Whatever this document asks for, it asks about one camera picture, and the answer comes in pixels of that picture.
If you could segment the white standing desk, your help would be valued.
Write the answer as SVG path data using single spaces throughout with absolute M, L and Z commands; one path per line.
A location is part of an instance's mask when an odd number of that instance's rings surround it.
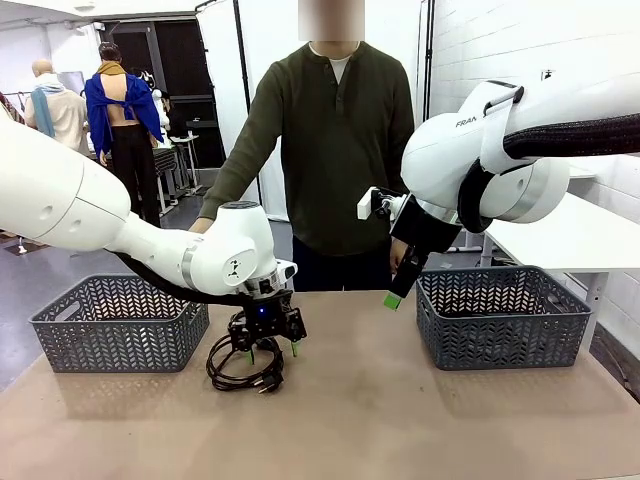
M 189 158 L 189 171 L 191 173 L 191 185 L 189 187 L 189 196 L 195 196 L 199 193 L 199 191 L 203 188 L 203 186 L 199 182 L 197 169 L 196 169 L 196 151 L 195 151 L 195 140 L 198 138 L 197 135 L 189 134 L 186 137 L 171 137 L 170 140 L 173 144 L 178 146 L 183 146 L 187 149 L 188 158 Z

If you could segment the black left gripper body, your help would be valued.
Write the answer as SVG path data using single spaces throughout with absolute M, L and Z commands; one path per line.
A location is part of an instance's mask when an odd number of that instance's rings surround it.
M 275 336 L 292 339 L 288 319 L 292 295 L 292 290 L 281 290 L 272 297 L 252 299 L 244 305 L 246 328 L 252 341 Z

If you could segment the black stand pole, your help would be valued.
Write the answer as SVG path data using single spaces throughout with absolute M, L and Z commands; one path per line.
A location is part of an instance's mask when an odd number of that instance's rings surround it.
M 421 10 L 426 6 L 425 12 L 420 13 L 421 44 L 424 53 L 422 55 L 422 95 L 421 95 L 421 120 L 426 121 L 430 117 L 430 96 L 433 63 L 434 24 L 436 13 L 436 0 L 423 0 Z

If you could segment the large white table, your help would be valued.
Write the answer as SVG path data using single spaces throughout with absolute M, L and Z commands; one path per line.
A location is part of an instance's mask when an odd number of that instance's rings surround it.
M 640 225 L 569 193 L 535 223 L 493 221 L 484 232 L 481 266 L 491 265 L 495 247 L 519 265 L 591 277 L 584 351 L 591 345 L 609 274 L 640 269 Z

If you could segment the white humanoid figure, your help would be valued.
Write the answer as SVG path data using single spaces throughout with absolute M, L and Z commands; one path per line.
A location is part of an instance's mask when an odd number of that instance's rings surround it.
M 162 100 L 162 92 L 160 89 L 156 87 L 155 79 L 151 73 L 146 70 L 141 70 L 138 77 L 142 79 L 147 86 L 151 90 L 153 103 L 159 115 L 160 120 L 160 128 L 162 133 L 162 141 L 160 145 L 163 148 L 169 148 L 171 146 L 171 142 L 167 136 L 167 128 L 170 126 L 170 120 L 166 114 L 163 100 Z

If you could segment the mannequin with blue garment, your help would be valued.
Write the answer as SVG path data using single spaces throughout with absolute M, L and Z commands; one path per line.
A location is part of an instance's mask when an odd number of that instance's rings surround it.
M 126 187 L 131 210 L 159 227 L 153 149 L 163 136 L 152 91 L 145 81 L 125 71 L 117 45 L 101 43 L 99 56 L 101 64 L 84 88 L 96 157 Z

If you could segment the seated person in dark clothes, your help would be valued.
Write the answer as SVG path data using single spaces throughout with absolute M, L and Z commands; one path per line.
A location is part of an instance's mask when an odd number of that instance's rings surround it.
M 171 102 L 169 94 L 162 91 L 161 99 L 169 120 L 169 126 L 166 128 L 168 136 L 170 138 L 186 138 L 188 136 L 186 121 Z

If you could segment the black perforated table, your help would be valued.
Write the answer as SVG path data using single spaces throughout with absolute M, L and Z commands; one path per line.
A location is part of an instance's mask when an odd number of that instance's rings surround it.
M 163 216 L 178 204 L 177 155 L 174 150 L 167 148 L 155 148 L 152 153 L 156 172 L 160 216 Z

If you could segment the person in green sweater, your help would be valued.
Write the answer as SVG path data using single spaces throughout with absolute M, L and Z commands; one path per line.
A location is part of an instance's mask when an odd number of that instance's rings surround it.
M 235 146 L 266 161 L 281 153 L 297 291 L 385 290 L 389 223 L 359 220 L 356 206 L 372 186 L 406 189 L 401 160 L 415 128 L 408 76 L 365 41 L 365 0 L 298 0 L 298 8 L 304 45 L 270 66 Z

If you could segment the person's left hand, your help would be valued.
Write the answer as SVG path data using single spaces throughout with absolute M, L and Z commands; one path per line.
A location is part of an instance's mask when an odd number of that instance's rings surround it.
M 392 275 L 396 275 L 398 268 L 404 258 L 408 245 L 396 238 L 392 238 L 390 247 L 390 270 Z

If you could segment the mannequin with beige shirt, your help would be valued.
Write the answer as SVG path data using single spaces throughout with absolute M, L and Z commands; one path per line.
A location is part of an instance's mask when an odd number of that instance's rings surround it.
M 49 60 L 34 61 L 32 71 L 35 86 L 26 101 L 26 124 L 66 147 L 88 155 L 85 99 L 63 85 Z

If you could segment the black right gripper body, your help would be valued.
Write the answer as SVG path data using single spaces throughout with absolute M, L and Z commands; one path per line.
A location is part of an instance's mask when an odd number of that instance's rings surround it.
M 456 240 L 461 226 L 428 213 L 414 195 L 403 202 L 391 228 L 391 236 L 404 242 L 420 257 L 446 252 Z

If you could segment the grey plastic lattice basket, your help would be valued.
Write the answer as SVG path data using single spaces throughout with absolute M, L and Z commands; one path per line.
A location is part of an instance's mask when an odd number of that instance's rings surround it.
M 94 275 L 30 323 L 56 373 L 174 373 L 209 327 L 208 307 L 135 275 Z
M 591 316 L 534 266 L 425 271 L 416 310 L 423 343 L 445 371 L 570 367 Z

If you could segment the white backdrop screen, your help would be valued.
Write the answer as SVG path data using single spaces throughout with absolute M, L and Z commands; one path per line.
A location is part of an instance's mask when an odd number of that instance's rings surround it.
M 214 87 L 224 151 L 230 154 L 262 78 L 304 45 L 297 0 L 213 0 L 196 9 Z

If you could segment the person's right forearm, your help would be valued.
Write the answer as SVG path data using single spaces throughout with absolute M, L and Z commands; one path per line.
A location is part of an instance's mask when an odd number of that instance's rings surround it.
M 236 145 L 218 172 L 214 185 L 205 194 L 198 217 L 215 220 L 222 205 L 240 200 L 267 157 L 261 150 Z

